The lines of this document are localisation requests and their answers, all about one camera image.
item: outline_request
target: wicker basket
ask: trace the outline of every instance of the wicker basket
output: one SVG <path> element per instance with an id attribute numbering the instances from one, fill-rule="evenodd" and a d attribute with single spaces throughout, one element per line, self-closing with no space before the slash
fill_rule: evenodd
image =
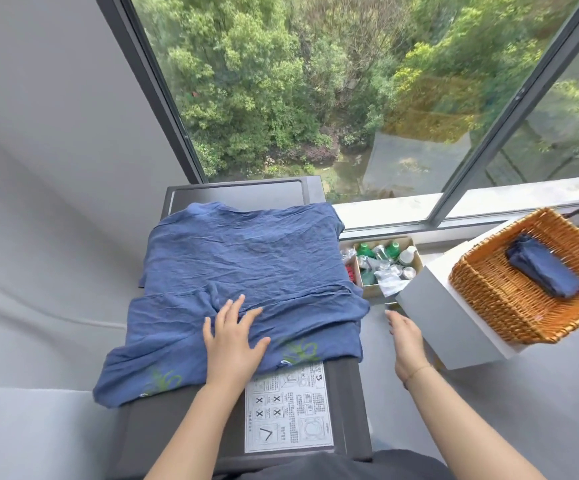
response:
<path id="1" fill-rule="evenodd" d="M 538 209 L 462 256 L 449 282 L 504 340 L 555 344 L 579 327 L 579 293 L 552 298 L 509 264 L 505 250 L 521 232 L 537 238 L 579 275 L 579 228 L 551 209 Z"/>

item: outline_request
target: blue cloth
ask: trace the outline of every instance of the blue cloth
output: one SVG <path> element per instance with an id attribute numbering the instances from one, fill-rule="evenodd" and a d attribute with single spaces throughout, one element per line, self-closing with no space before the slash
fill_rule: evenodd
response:
<path id="1" fill-rule="evenodd" d="M 549 296 L 573 298 L 579 292 L 579 277 L 532 236 L 519 234 L 506 255 L 510 265 L 523 272 Z"/>
<path id="2" fill-rule="evenodd" d="M 116 407 L 204 383 L 203 320 L 209 316 L 213 325 L 226 300 L 241 293 L 241 316 L 263 307 L 250 345 L 271 338 L 257 373 L 340 356 L 362 359 L 360 319 L 369 304 L 342 263 L 343 229 L 325 203 L 255 212 L 192 204 L 166 217 L 150 234 L 140 283 L 145 295 L 129 306 L 125 345 L 107 355 L 96 402 Z"/>

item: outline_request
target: right hand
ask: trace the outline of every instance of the right hand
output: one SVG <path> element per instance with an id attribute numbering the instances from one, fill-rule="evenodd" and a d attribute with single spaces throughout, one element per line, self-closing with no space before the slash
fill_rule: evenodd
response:
<path id="1" fill-rule="evenodd" d="M 421 329 L 409 318 L 400 313 L 386 310 L 389 321 L 389 333 L 394 336 L 394 348 L 396 349 L 396 375 L 403 384 L 407 382 L 416 371 L 429 365 L 422 345 Z"/>

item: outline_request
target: left hand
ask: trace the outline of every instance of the left hand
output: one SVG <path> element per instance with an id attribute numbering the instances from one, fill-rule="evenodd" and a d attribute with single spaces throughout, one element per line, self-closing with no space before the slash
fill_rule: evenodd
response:
<path id="1" fill-rule="evenodd" d="M 238 311 L 244 301 L 245 295 L 240 295 L 236 301 L 227 300 L 216 315 L 214 335 L 209 317 L 205 317 L 203 324 L 203 339 L 207 348 L 207 385 L 221 387 L 233 393 L 235 399 L 252 378 L 271 341 L 265 337 L 253 349 L 249 347 L 249 330 L 262 308 L 249 310 L 238 322 Z"/>

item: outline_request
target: white bottle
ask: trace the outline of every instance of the white bottle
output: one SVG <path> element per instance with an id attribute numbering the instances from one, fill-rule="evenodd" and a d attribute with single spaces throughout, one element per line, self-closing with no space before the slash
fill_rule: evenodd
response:
<path id="1" fill-rule="evenodd" d="M 413 262 L 413 256 L 416 253 L 416 246 L 409 246 L 398 256 L 398 262 L 403 266 L 409 266 Z"/>

